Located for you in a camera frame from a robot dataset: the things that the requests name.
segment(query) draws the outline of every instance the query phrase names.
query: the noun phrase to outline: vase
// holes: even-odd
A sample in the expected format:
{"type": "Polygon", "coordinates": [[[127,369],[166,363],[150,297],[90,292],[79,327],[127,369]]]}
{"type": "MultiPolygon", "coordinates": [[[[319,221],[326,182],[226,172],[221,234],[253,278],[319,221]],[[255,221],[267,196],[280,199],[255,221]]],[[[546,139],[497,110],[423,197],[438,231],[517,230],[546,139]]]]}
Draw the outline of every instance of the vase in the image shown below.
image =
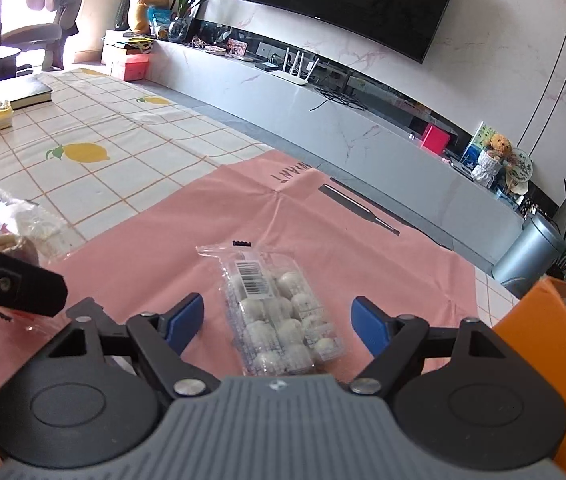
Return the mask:
{"type": "Polygon", "coordinates": [[[167,9],[168,0],[130,0],[130,10],[128,11],[128,23],[132,32],[137,34],[149,34],[150,23],[147,20],[147,10],[150,7],[157,9],[167,9]]]}
{"type": "Polygon", "coordinates": [[[183,43],[185,36],[188,34],[188,19],[176,18],[170,23],[170,31],[167,39],[172,43],[183,43]]]}
{"type": "Polygon", "coordinates": [[[130,10],[130,0],[121,0],[114,18],[114,30],[130,29],[130,25],[128,24],[128,10],[130,10]]]}
{"type": "Polygon", "coordinates": [[[559,266],[556,264],[552,264],[552,266],[547,269],[546,274],[548,276],[556,278],[557,280],[565,280],[565,273],[560,270],[559,266]]]}

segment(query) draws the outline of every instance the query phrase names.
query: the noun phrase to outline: gray gripper housing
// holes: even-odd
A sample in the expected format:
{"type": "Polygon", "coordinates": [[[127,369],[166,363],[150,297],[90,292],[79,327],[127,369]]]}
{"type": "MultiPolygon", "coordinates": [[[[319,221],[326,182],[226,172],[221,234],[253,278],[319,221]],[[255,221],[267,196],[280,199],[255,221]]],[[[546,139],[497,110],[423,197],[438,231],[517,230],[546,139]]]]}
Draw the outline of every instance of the gray gripper housing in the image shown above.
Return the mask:
{"type": "Polygon", "coordinates": [[[226,378],[172,403],[136,449],[96,466],[40,469],[7,460],[0,480],[566,480],[551,460],[504,472],[460,468],[399,429],[383,400],[331,376],[226,378]]]}

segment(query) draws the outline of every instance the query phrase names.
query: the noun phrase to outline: red box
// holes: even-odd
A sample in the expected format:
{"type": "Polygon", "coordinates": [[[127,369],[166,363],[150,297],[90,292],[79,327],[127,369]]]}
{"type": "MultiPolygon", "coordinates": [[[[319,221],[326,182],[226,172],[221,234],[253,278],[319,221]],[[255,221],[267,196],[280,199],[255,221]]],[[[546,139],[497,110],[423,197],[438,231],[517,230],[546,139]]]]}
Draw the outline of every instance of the red box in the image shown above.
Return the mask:
{"type": "Polygon", "coordinates": [[[438,126],[434,124],[428,124],[423,132],[423,140],[421,141],[421,146],[427,148],[430,152],[436,153],[437,155],[443,155],[443,150],[447,146],[449,139],[452,136],[446,131],[441,130],[438,126]]]}
{"type": "Polygon", "coordinates": [[[113,63],[112,75],[124,81],[138,81],[145,79],[149,66],[149,54],[131,54],[113,63]]]}

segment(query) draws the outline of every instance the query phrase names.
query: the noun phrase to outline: plastic package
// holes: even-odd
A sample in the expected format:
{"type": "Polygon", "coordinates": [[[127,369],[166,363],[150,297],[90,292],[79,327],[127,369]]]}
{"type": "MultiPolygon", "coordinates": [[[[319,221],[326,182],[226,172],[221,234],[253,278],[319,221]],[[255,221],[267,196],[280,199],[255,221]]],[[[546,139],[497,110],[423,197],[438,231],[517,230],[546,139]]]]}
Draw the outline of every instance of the plastic package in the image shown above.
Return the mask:
{"type": "Polygon", "coordinates": [[[83,243],[62,218],[0,189],[1,252],[46,267],[70,256],[83,243]]]}
{"type": "Polygon", "coordinates": [[[150,7],[147,10],[147,20],[150,24],[150,35],[157,40],[167,40],[170,31],[170,19],[172,11],[170,9],[157,9],[150,7]]]}
{"type": "Polygon", "coordinates": [[[227,316],[248,375],[311,373],[343,355],[343,343],[297,263],[242,246],[199,247],[219,258],[227,316]]]}

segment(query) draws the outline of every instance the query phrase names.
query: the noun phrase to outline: black book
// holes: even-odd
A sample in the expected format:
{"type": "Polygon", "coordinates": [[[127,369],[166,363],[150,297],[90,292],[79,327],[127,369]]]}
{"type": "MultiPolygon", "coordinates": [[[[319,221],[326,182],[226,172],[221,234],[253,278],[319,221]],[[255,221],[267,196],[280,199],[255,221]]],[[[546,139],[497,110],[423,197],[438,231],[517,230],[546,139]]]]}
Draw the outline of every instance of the black book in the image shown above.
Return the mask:
{"type": "Polygon", "coordinates": [[[10,101],[12,110],[52,101],[52,89],[34,76],[0,81],[0,101],[10,101]]]}

